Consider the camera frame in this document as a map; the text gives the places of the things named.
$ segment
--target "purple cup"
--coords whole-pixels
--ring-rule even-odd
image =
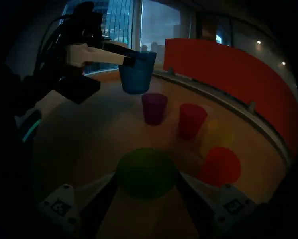
[[[148,93],[142,96],[143,116],[146,124],[159,125],[163,120],[168,97],[158,93]]]

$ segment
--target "plastic cup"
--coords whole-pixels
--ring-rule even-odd
[[[132,197],[151,200],[174,186],[177,168],[170,157],[152,148],[136,149],[124,155],[117,170],[119,185]]]
[[[168,97],[158,93],[148,93],[142,96],[143,116],[149,125],[159,125],[163,120]]]
[[[234,131],[225,122],[213,119],[206,126],[206,133],[200,146],[200,154],[206,157],[213,147],[230,148],[234,142]]]
[[[136,58],[133,67],[119,66],[124,92],[128,94],[146,93],[149,90],[157,53],[150,51],[131,51],[124,53],[124,55]]]
[[[209,150],[197,179],[210,185],[221,187],[234,183],[241,176],[241,163],[237,155],[225,147]]]
[[[199,132],[208,113],[195,104],[182,104],[180,106],[180,119],[178,135],[184,140],[192,140]]]

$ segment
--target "blue cup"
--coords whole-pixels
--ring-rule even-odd
[[[124,92],[128,94],[146,93],[150,87],[157,53],[150,51],[130,51],[124,53],[124,55],[136,58],[133,67],[119,66]]]

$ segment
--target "wooden table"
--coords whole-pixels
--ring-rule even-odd
[[[143,121],[141,96],[124,93],[119,80],[103,82],[101,90],[81,105],[57,93],[45,99],[53,104],[56,103],[52,98],[59,100],[55,108],[46,104],[46,109],[40,102],[43,120],[34,145],[38,199],[63,183],[77,188],[113,172],[125,153],[140,147],[167,152],[180,171],[195,176],[204,161],[199,155],[199,146],[205,127],[192,142],[177,137],[179,106],[185,102],[206,109],[207,120],[223,120],[234,129],[235,142],[231,149],[242,165],[241,177],[234,185],[256,203],[271,198],[286,168],[263,135],[226,108],[173,83],[153,78],[149,92],[169,97],[165,120],[156,127]],[[136,202],[119,189],[98,236],[116,238],[125,234],[130,235],[126,238],[162,238],[166,233],[176,233],[179,235],[176,238],[189,238],[180,235],[198,238],[175,188],[147,204]]]

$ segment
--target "orange wall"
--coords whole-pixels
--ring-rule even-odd
[[[164,70],[223,90],[255,110],[298,150],[298,103],[287,84],[268,65],[241,50],[196,39],[166,39]]]

